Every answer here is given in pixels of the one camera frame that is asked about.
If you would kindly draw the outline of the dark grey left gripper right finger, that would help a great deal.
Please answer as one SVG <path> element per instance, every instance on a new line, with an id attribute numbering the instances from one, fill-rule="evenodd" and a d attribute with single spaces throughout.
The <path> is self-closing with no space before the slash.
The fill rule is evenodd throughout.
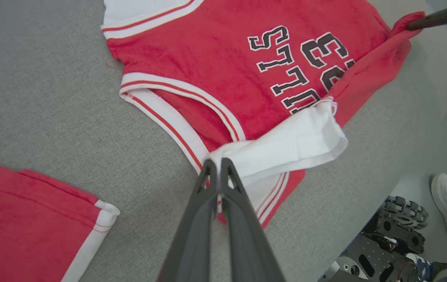
<path id="1" fill-rule="evenodd" d="M 233 282 L 286 282 L 237 170 L 229 158 L 220 168 L 222 207 L 229 226 Z"/>

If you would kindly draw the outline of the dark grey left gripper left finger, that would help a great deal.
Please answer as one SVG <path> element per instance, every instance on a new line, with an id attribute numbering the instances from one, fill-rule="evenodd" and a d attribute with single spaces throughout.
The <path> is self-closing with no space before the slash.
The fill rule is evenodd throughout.
<path id="1" fill-rule="evenodd" d="M 204 161 L 157 282 L 209 282 L 211 225 L 217 204 L 218 170 Z"/>

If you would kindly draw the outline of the red shorts with white trim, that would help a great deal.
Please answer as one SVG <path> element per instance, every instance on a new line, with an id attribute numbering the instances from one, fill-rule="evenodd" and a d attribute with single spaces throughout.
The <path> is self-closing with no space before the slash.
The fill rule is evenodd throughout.
<path id="1" fill-rule="evenodd" d="M 79 282 L 119 215 L 79 188 L 0 166 L 0 282 Z"/>

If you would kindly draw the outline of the red jersey with black lettering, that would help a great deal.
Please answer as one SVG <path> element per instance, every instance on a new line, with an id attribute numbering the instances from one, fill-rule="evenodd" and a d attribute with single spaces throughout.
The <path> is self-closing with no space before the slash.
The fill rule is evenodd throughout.
<path id="1" fill-rule="evenodd" d="M 407 14 L 369 0 L 104 0 L 119 95 L 200 171 L 229 158 L 266 226 L 305 177 L 347 148 L 342 127 L 397 77 Z"/>

